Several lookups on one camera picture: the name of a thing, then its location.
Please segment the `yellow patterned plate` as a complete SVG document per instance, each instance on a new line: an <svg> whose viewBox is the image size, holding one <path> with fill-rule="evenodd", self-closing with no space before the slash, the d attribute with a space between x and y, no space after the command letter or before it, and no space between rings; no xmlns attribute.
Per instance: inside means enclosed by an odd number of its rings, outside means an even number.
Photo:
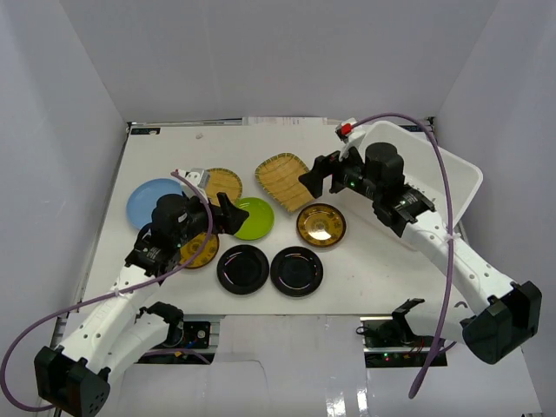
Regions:
<svg viewBox="0 0 556 417"><path fill-rule="evenodd" d="M194 239L189 241L184 247L181 248L181 260L180 263L187 263L190 258L192 258L198 249L203 244L206 238L205 233L200 233ZM220 241L217 235L211 235L210 239L204 246L200 254L187 266L188 269L198 269L207 266L211 263L220 248Z"/></svg>
<svg viewBox="0 0 556 417"><path fill-rule="evenodd" d="M347 232L342 212L326 203L310 204L296 219L298 236L316 248L330 248L339 243Z"/></svg>

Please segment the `blue plate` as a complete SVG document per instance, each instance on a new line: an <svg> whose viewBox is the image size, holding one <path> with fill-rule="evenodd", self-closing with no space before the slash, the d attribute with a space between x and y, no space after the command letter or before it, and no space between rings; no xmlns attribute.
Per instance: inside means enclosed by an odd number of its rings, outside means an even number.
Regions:
<svg viewBox="0 0 556 417"><path fill-rule="evenodd" d="M181 195L181 185L170 178L149 180L136 188L126 204L126 215L135 229L141 229L151 222L151 213L157 201L164 195Z"/></svg>

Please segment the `round bamboo woven plate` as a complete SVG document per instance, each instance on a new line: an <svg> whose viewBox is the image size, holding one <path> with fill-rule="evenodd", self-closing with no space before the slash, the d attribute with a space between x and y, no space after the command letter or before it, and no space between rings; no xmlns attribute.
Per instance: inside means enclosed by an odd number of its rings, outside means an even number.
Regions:
<svg viewBox="0 0 556 417"><path fill-rule="evenodd" d="M233 171L225 168L212 168L207 170L209 174L208 183L205 188L210 202L219 206L218 193L225 193L228 199L236 204L242 197L242 180Z"/></svg>

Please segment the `white plastic bin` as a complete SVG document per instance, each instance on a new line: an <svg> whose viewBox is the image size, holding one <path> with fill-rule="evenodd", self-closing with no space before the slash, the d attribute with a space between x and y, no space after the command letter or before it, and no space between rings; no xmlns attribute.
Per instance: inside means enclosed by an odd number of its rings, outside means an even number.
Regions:
<svg viewBox="0 0 556 417"><path fill-rule="evenodd" d="M364 163L363 175L366 148L378 142L392 144L404 160L404 183L421 192L432 202L436 212L442 217L441 223L446 225L446 192L438 162L441 158L450 188L453 223L460 220L482 183L483 175L479 168L444 149L435 152L424 133L412 133L387 121L361 127L367 132L359 147ZM405 251L412 254L418 251L410 242L403 241L394 231L382 224L374 214L373 202L368 200L366 194L343 189L338 196L330 197L329 201L339 205L341 212L347 217L347 234L338 244L341 249L375 255L390 250L395 253Z"/></svg>

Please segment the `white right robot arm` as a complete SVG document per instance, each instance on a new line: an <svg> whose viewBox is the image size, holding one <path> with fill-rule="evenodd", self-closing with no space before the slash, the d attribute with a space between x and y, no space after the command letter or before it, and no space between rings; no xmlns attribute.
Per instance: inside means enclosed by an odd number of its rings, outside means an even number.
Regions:
<svg viewBox="0 0 556 417"><path fill-rule="evenodd" d="M331 193L350 189L372 201L378 220L421 252L471 310L447 311L443 338L464 343L481 361L495 364L536 335L542 293L531 281L517 283L488 264L461 238L449 234L434 204L406 182L404 160L386 142L372 143L361 155L352 147L346 156L335 151L318 156L300 183L318 198L325 178Z"/></svg>

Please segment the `green plate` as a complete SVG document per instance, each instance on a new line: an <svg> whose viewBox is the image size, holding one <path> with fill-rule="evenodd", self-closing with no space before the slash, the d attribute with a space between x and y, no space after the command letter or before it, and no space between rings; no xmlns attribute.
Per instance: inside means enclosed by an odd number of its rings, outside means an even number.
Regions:
<svg viewBox="0 0 556 417"><path fill-rule="evenodd" d="M275 213L268 202L257 197L244 197L236 206L248 212L248 219L242 224L235 237L244 241L254 241L266 236L274 226Z"/></svg>

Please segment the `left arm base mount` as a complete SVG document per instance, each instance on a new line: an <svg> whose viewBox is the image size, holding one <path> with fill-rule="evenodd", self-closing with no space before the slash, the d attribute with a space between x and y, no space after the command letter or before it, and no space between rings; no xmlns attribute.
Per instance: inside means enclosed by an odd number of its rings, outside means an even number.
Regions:
<svg viewBox="0 0 556 417"><path fill-rule="evenodd" d="M144 355L138 364L153 365L208 365L215 353L210 341L211 323L209 321L185 321L182 328L162 344L156 345L150 352L169 350L165 354Z"/></svg>

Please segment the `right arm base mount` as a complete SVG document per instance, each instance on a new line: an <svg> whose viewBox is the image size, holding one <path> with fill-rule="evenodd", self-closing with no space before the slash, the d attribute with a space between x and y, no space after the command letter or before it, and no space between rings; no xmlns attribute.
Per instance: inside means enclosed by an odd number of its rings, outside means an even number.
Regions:
<svg viewBox="0 0 556 417"><path fill-rule="evenodd" d="M432 336L406 333L390 314L360 318L355 333L362 338L367 369L419 368L425 364Z"/></svg>

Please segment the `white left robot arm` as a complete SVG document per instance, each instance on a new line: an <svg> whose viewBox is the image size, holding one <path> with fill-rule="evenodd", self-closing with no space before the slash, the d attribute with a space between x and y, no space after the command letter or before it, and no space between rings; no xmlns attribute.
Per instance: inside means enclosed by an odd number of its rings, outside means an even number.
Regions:
<svg viewBox="0 0 556 417"><path fill-rule="evenodd" d="M165 195L138 233L106 299L55 348L34 359L39 396L72 416L95 416L110 384L151 348L173 347L183 337L183 312L145 301L181 260L181 249L203 232L235 234L248 219L224 193L218 204L201 197Z"/></svg>

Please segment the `black plate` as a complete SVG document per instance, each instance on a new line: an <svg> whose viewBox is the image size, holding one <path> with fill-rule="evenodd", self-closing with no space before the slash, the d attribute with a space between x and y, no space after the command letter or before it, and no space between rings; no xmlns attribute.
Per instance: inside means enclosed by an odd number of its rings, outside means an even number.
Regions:
<svg viewBox="0 0 556 417"><path fill-rule="evenodd" d="M292 246L281 250L270 265L270 279L275 288L288 297L311 295L322 283L324 268L312 250Z"/></svg>
<svg viewBox="0 0 556 417"><path fill-rule="evenodd" d="M233 295L251 295L258 291L269 276L267 256L248 244L228 249L217 263L217 279Z"/></svg>

